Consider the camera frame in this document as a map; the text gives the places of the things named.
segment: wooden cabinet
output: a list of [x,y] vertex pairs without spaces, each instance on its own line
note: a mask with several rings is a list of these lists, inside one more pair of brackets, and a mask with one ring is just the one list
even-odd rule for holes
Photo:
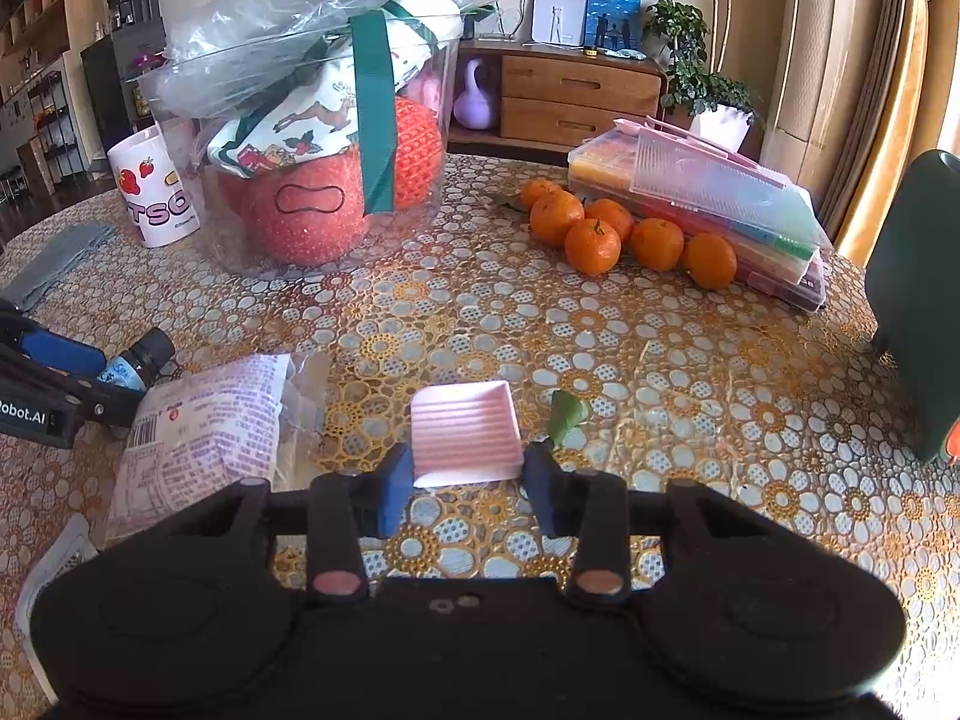
[[620,117],[659,114],[664,74],[654,62],[583,55],[551,46],[464,41],[466,61],[481,56],[498,69],[500,122],[496,131],[450,127],[451,143],[516,146],[567,152],[613,128]]

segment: potted plant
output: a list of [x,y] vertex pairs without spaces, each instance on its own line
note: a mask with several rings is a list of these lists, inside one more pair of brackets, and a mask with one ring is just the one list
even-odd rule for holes
[[[661,98],[664,110],[672,113],[688,109],[693,117],[692,133],[737,151],[755,117],[750,90],[741,81],[728,79],[707,65],[709,30],[703,12],[676,0],[660,0],[647,9],[647,17],[649,32],[661,39],[662,50],[656,60],[664,63],[662,55],[669,50],[665,63],[668,86]],[[717,19],[714,0],[714,34]],[[726,45],[725,36],[721,53]]]

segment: tablecloth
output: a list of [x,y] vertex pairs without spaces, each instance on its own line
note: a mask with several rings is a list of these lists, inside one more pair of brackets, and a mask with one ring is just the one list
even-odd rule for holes
[[[408,437],[410,397],[428,384],[509,381],[525,439],[545,428],[552,389],[579,392],[589,420],[560,450],[564,467],[618,473],[638,490],[698,479],[872,571],[909,619],[904,651],[878,691],[907,720],[954,720],[960,478],[942,464],[921,466],[909,448],[895,364],[869,346],[875,322],[862,271],[834,258],[829,300],[814,317],[738,285],[705,293],[629,255],[587,278],[532,241],[525,218],[503,204],[528,178],[562,178],[561,170],[475,156],[450,156],[445,170],[433,225],[352,271],[243,278],[206,258],[199,235],[146,250],[113,191],[10,242],[0,283],[64,225],[116,223],[121,234],[32,315],[108,356],[158,325],[178,348],[172,375],[258,350],[328,350],[335,383],[313,459],[327,470],[375,466]],[[20,585],[74,512],[95,539],[102,533],[121,450],[101,426],[83,428],[72,452],[0,437],[4,717],[45,706],[13,623]],[[515,482],[421,491],[397,536],[362,546],[375,578],[561,583],[576,548],[541,537]],[[295,547],[277,555],[285,584],[302,584],[302,567]],[[656,538],[634,539],[634,585],[662,570]],[[477,690],[498,689],[477,680]]]

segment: white mug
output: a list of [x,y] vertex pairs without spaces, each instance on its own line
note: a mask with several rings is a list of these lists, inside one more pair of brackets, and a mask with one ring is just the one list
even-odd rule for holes
[[145,247],[163,247],[200,227],[156,124],[117,143],[107,159]]

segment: drawer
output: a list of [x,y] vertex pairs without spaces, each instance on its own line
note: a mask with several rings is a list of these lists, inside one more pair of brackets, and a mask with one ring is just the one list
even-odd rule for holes
[[542,100],[502,98],[501,103],[501,137],[563,146],[579,146],[587,138],[613,129],[613,120],[619,116],[600,108]]
[[506,98],[586,105],[634,116],[656,116],[661,77],[640,71],[535,56],[503,57]]

